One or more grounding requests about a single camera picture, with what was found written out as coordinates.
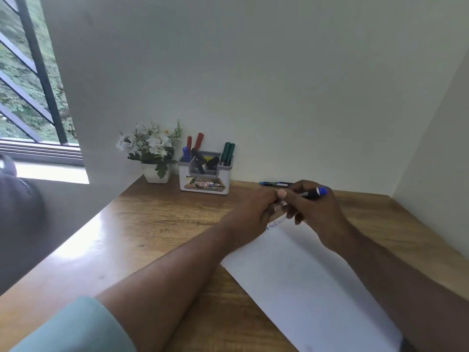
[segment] person's left hand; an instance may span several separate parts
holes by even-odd
[[[269,205],[277,200],[277,191],[273,188],[253,190],[246,200],[221,219],[219,226],[229,235],[232,251],[248,244],[266,230],[273,214]]]

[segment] sleeve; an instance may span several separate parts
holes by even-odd
[[[11,350],[26,351],[137,352],[119,322],[92,297],[79,297]]]

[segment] tree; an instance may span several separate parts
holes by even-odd
[[[55,94],[57,107],[67,133],[68,141],[77,143],[75,128],[69,114],[67,99],[62,86],[59,69],[55,62],[55,56],[42,13],[40,0],[26,0],[26,2],[34,23],[39,47],[44,58],[44,63]],[[21,52],[29,58],[32,58],[20,18],[2,0],[0,0],[0,31],[17,46]],[[38,101],[45,109],[48,109],[38,77],[2,44],[0,44],[0,69],[17,85],[21,86],[34,100]],[[0,103],[21,118],[23,122],[35,130],[44,140],[58,141],[53,125],[39,115],[27,102],[22,100],[2,81],[0,81]],[[3,116],[0,116],[0,136],[27,138],[13,123]]]

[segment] flower pot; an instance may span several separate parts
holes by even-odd
[[[169,178],[171,177],[172,173],[172,164],[168,165],[168,170],[166,171],[164,177],[160,178],[158,176],[158,171],[156,170],[156,164],[145,164],[142,163],[142,169],[144,171],[144,176],[147,182],[149,183],[159,183],[159,184],[166,184],[169,182]]]

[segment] window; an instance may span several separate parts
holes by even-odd
[[[39,0],[0,0],[0,152],[83,165]]]

